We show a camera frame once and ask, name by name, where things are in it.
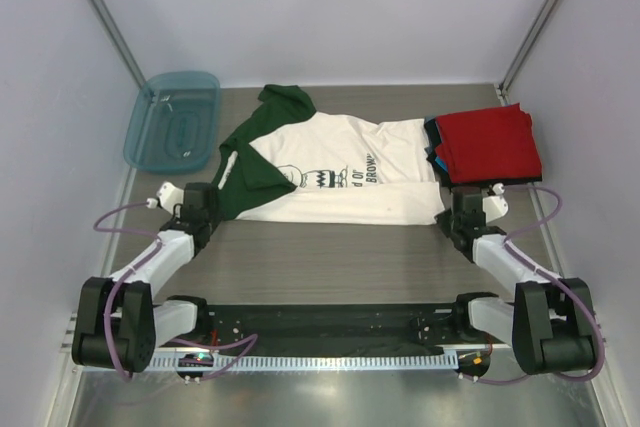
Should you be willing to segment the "white and green t-shirt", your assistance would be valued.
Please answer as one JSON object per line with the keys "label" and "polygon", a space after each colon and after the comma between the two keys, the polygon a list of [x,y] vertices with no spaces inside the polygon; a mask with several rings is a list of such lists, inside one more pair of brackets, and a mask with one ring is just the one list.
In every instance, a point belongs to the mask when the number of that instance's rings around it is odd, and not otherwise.
{"label": "white and green t-shirt", "polygon": [[226,220],[432,225],[444,210],[424,122],[373,123],[266,85],[220,147],[213,178]]}

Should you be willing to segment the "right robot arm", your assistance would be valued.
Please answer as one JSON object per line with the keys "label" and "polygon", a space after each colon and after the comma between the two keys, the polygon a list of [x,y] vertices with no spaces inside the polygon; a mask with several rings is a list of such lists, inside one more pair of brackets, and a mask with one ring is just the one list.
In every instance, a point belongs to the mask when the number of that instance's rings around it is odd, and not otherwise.
{"label": "right robot arm", "polygon": [[604,365],[605,347],[588,285],[534,262],[513,244],[512,234],[493,225],[508,205],[504,186],[491,191],[486,196],[478,187],[454,188],[451,205],[437,223],[458,252],[512,289],[514,299],[459,295],[450,319],[453,335],[469,343],[487,334],[506,343],[528,376],[593,379]]}

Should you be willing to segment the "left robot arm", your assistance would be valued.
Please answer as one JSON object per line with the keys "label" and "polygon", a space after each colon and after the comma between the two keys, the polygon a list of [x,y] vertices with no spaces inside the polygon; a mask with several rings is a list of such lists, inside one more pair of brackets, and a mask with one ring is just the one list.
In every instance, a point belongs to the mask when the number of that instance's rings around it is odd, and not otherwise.
{"label": "left robot arm", "polygon": [[170,218],[158,231],[144,234],[151,243],[129,264],[83,284],[71,346],[76,364],[113,369],[124,378],[143,372],[157,348],[181,340],[200,346],[213,332],[205,299],[176,295],[161,304],[154,299],[207,246],[221,223],[217,187],[165,182],[139,205],[161,209]]}

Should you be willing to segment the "folded blue t-shirt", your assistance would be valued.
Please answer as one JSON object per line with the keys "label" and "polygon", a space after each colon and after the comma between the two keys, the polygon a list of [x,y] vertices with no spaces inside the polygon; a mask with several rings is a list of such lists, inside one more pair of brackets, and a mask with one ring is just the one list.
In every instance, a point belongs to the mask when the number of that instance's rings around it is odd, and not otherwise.
{"label": "folded blue t-shirt", "polygon": [[424,120],[424,130],[428,138],[428,145],[425,148],[427,160],[433,165],[440,168],[442,171],[447,172],[448,168],[446,166],[446,163],[436,152],[436,148],[442,143],[442,139],[436,119],[434,117],[426,118]]}

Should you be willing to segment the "folded red t-shirt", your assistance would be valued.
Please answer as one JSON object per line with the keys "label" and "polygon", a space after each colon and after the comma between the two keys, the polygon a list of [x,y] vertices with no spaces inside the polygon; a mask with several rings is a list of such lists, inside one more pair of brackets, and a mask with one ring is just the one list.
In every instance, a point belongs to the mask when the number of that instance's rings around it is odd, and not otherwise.
{"label": "folded red t-shirt", "polygon": [[542,179],[531,116],[518,104],[434,118],[435,160],[453,184],[519,184]]}

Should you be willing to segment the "teal plastic bin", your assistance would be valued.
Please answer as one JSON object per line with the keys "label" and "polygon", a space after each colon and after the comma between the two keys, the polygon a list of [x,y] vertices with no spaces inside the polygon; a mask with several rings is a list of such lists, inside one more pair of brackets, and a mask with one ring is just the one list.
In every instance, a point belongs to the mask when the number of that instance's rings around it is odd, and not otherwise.
{"label": "teal plastic bin", "polygon": [[204,71],[177,71],[150,78],[139,90],[123,157],[152,174],[197,172],[216,144],[221,88]]}

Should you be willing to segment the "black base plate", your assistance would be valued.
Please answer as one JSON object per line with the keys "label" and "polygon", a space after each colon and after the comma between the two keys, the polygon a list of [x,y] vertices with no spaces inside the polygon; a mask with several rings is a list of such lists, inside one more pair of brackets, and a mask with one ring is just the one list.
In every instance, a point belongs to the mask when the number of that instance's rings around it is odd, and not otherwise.
{"label": "black base plate", "polygon": [[182,337],[209,345],[258,336],[268,356],[349,356],[366,349],[483,344],[459,302],[347,305],[209,305]]}

